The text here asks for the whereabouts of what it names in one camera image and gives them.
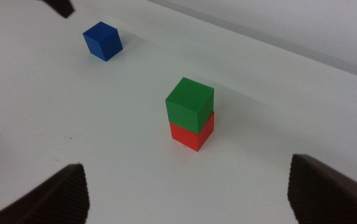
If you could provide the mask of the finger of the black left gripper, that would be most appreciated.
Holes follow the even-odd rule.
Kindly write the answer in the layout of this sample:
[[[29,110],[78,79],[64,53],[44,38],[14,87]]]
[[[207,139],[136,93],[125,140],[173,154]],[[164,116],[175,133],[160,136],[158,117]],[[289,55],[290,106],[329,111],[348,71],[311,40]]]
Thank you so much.
[[[70,0],[41,0],[42,2],[46,3],[50,6],[54,11],[57,12],[63,18],[70,17],[74,12],[75,9],[73,4]]]

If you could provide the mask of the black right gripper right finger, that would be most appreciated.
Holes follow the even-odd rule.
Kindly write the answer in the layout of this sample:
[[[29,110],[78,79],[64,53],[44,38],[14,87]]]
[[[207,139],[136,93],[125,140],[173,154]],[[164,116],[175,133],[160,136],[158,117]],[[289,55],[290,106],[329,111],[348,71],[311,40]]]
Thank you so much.
[[[357,223],[357,182],[306,154],[292,156],[287,198],[299,223]]]

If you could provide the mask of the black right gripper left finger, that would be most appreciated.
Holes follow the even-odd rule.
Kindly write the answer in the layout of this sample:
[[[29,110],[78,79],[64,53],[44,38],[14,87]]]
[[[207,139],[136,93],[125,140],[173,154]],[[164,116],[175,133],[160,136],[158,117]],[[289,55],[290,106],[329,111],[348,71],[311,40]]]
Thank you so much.
[[[0,211],[0,224],[82,224],[90,198],[82,164],[70,164]]]

